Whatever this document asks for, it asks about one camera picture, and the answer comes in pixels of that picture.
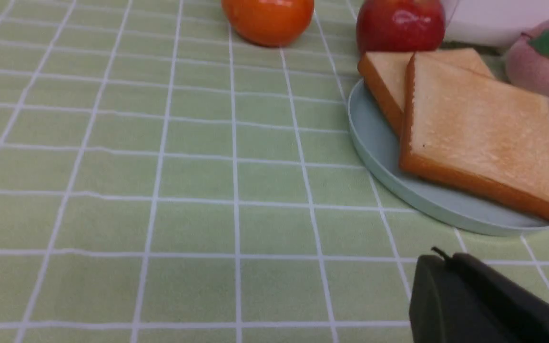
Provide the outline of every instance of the toast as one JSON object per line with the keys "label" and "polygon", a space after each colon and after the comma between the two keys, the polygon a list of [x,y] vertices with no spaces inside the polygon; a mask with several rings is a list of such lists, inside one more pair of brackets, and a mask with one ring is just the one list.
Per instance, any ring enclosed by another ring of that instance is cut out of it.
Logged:
{"label": "toast", "polygon": [[549,99],[414,54],[399,167],[549,222]]}
{"label": "toast", "polygon": [[[468,68],[494,78],[480,55],[473,48],[425,52],[440,61]],[[370,93],[378,102],[389,125],[399,137],[404,119],[406,97],[405,76],[411,52],[368,52],[357,69]]]}

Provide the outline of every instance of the orange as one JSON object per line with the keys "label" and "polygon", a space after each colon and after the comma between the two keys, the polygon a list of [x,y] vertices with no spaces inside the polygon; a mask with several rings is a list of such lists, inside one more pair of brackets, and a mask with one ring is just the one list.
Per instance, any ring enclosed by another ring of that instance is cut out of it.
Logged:
{"label": "orange", "polygon": [[233,29],[253,44],[285,46],[311,23],[314,0],[222,0]]}

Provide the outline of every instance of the plate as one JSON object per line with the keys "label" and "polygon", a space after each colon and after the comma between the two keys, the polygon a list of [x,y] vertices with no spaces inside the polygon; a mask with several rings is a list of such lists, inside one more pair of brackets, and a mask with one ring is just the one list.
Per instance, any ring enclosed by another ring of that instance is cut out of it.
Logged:
{"label": "plate", "polygon": [[463,191],[426,182],[399,169],[399,141],[372,94],[360,80],[347,107],[351,139],[364,165],[387,189],[441,222],[489,236],[549,230],[549,222]]}

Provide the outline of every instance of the checkered tablecloth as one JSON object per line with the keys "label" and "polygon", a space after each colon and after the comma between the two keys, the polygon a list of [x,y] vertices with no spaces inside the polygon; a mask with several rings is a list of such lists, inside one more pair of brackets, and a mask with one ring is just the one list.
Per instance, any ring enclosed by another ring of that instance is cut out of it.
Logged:
{"label": "checkered tablecloth", "polygon": [[266,50],[218,0],[0,0],[0,343],[410,343],[434,244],[549,302],[549,232],[459,232],[362,167],[359,6]]}

